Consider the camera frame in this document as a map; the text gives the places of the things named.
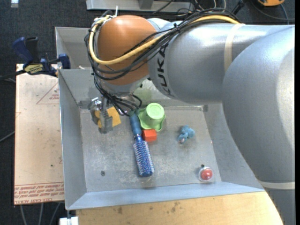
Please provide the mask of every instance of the yellow cable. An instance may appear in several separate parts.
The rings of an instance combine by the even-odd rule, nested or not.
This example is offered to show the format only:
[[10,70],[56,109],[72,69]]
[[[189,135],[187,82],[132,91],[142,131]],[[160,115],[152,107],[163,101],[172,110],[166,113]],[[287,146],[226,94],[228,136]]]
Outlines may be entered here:
[[[91,57],[93,58],[93,60],[101,65],[113,65],[113,64],[116,64],[116,63],[119,63],[119,62],[122,62],[128,58],[130,58],[131,56],[141,52],[142,50],[150,47],[151,45],[153,45],[157,40],[159,40],[163,35],[143,44],[142,46],[132,50],[131,52],[119,57],[119,58],[116,58],[116,59],[113,59],[113,60],[110,60],[110,61],[103,61],[103,60],[100,60],[99,58],[97,58],[97,56],[95,55],[94,53],[94,46],[93,46],[93,43],[94,43],[94,37],[93,37],[93,33],[95,33],[96,31],[96,28],[97,26],[99,26],[100,24],[102,24],[104,21],[106,21],[107,19],[109,18],[109,16],[106,16],[104,17],[103,19],[100,19],[99,21],[96,22],[96,24],[92,27],[91,29],[91,32],[90,32],[90,38],[89,38],[89,49],[90,49],[90,55]],[[207,15],[207,16],[204,16],[204,17],[201,17],[201,18],[198,18],[196,19],[195,21],[193,21],[192,23],[195,23],[195,22],[199,22],[199,21],[205,21],[205,20],[214,20],[214,19],[217,19],[217,20],[222,20],[222,21],[226,21],[228,23],[234,23],[234,24],[238,24],[239,22],[230,18],[230,17],[227,17],[227,16],[224,16],[224,15]]]

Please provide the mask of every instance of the green cup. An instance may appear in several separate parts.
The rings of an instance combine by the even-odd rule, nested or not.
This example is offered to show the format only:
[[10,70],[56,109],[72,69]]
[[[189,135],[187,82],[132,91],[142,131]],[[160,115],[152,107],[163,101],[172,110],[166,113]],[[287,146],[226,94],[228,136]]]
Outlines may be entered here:
[[153,128],[159,132],[163,128],[165,111],[160,104],[150,103],[146,108],[140,110],[138,117],[142,128]]

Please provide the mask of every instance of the orange block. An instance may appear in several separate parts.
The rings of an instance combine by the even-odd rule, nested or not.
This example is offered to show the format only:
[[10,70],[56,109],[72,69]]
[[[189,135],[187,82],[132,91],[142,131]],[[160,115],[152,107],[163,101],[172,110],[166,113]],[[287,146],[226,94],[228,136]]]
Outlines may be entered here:
[[157,139],[157,137],[158,136],[157,136],[155,129],[145,129],[142,131],[142,138],[146,142],[155,141]]

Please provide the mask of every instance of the small blue figurine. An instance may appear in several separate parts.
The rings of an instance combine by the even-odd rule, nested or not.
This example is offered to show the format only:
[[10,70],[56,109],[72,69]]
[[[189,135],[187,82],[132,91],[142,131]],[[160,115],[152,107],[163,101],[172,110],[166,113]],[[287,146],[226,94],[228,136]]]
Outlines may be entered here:
[[185,125],[182,127],[181,129],[181,134],[178,136],[177,141],[179,143],[185,143],[185,141],[188,138],[191,138],[195,135],[195,131],[193,129],[191,129],[190,127],[188,127],[188,125]]

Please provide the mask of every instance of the wooden table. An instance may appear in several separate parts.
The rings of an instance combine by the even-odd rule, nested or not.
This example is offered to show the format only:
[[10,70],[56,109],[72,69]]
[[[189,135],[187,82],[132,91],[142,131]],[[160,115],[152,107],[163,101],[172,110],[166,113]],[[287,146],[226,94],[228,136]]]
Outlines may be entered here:
[[77,210],[80,225],[282,225],[266,192]]

